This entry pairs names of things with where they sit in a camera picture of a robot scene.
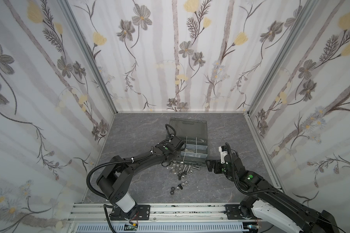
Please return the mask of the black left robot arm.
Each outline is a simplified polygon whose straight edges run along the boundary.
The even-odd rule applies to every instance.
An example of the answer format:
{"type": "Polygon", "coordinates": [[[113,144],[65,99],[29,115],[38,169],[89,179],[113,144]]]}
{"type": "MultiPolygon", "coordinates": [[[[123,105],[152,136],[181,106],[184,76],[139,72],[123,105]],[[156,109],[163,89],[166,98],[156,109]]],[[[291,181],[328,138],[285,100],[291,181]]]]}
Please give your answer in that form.
{"type": "Polygon", "coordinates": [[[174,127],[165,124],[165,128],[168,137],[149,151],[131,158],[115,156],[109,162],[93,168],[86,177],[88,189],[119,207],[126,218],[136,215],[138,204],[128,192],[134,175],[154,165],[171,162],[186,145],[177,136],[174,127]]]}

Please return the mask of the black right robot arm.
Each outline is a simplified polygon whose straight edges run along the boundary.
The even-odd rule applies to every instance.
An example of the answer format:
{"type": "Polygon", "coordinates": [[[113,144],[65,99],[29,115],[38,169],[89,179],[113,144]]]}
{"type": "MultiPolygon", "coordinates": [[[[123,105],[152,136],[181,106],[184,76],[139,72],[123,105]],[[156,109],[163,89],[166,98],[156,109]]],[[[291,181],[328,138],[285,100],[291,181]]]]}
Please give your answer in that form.
{"type": "Polygon", "coordinates": [[[244,219],[256,217],[287,233],[341,233],[334,216],[305,206],[275,188],[259,174],[247,170],[239,154],[229,143],[219,148],[219,160],[207,160],[207,168],[223,174],[245,195],[238,214],[244,219]]]}

